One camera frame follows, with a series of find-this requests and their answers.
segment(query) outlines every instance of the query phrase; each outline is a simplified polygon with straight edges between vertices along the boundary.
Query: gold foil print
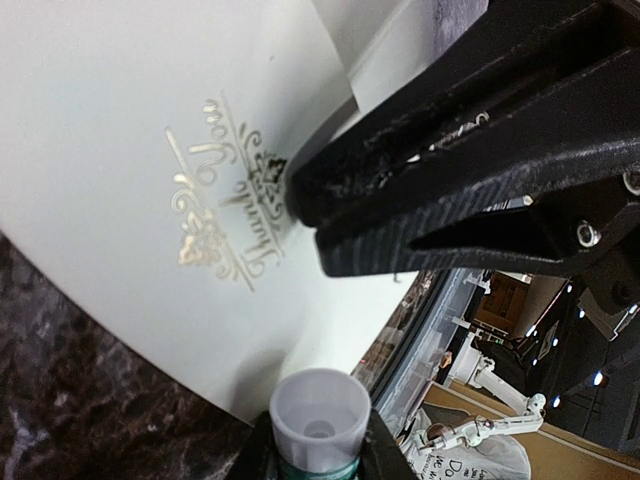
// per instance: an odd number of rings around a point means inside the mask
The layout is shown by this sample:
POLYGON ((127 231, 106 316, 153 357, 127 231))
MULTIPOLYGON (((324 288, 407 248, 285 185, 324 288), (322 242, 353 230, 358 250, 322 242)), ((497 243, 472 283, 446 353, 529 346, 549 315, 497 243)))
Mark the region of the gold foil print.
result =
POLYGON ((173 212, 184 216, 178 264, 214 268, 218 278, 242 280, 253 291, 255 279, 285 255, 280 239, 289 223, 284 202, 287 161, 262 148, 259 131, 249 130, 244 123, 237 126, 221 97, 223 106, 206 100, 202 107, 210 138, 188 146, 186 155, 171 128, 165 129, 182 170, 173 177, 180 188, 171 199, 173 212), (235 182, 217 205, 207 205, 202 189, 212 188, 224 169, 237 168, 245 180, 235 182), (222 209, 235 209, 234 215, 243 216, 249 241, 231 241, 219 219, 222 209))

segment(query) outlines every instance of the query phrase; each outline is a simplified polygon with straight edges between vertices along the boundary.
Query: white plastic cup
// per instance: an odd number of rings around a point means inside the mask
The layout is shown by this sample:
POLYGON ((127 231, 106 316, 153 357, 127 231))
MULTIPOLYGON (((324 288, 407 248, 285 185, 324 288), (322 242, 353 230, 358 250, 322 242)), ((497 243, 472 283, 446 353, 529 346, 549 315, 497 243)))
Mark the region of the white plastic cup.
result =
POLYGON ((310 369, 285 378, 271 396, 269 413, 278 452, 309 478, 350 478, 357 468, 371 400, 355 378, 310 369))

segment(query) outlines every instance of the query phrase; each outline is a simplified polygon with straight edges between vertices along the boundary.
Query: brown wall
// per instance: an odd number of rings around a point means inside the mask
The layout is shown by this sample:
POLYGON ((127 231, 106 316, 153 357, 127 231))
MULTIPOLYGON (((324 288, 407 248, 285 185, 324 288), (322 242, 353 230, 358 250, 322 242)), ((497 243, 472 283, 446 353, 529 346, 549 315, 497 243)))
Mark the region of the brown wall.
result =
MULTIPOLYGON (((425 401, 459 408, 468 411, 471 415, 482 415, 487 418, 499 417, 487 407, 503 415, 513 415, 509 408, 500 402, 457 382, 452 384, 451 389, 434 385, 429 390, 425 401), (474 404, 473 401, 481 403, 484 408, 474 404)), ((529 455, 533 480, 640 479, 640 473, 607 462, 607 459, 610 459, 611 462, 620 462, 640 469, 640 461, 636 459, 587 442, 546 423, 541 431, 542 433, 527 433, 515 437, 529 455)))

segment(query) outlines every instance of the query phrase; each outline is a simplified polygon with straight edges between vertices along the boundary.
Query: screw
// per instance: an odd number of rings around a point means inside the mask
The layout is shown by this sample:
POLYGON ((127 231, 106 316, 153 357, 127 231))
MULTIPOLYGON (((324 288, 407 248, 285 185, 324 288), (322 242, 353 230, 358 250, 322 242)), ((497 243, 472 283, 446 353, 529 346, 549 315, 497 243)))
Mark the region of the screw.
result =
POLYGON ((624 186, 636 197, 640 197, 640 172, 627 172, 622 175, 624 186))
POLYGON ((595 247, 602 238, 600 232, 591 226, 591 224, 585 220, 578 224, 576 229, 576 235, 578 236, 578 242, 584 248, 595 247))

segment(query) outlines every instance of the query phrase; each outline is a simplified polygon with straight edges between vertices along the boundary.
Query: person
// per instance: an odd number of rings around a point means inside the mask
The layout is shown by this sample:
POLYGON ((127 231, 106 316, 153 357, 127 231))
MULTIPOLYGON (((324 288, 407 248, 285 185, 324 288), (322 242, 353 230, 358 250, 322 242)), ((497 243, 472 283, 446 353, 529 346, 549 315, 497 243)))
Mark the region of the person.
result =
POLYGON ((470 420, 469 413, 423 403, 407 422, 398 443, 411 468, 422 480, 531 480, 524 447, 508 435, 486 438, 477 447, 458 446, 422 453, 416 435, 431 440, 470 420))

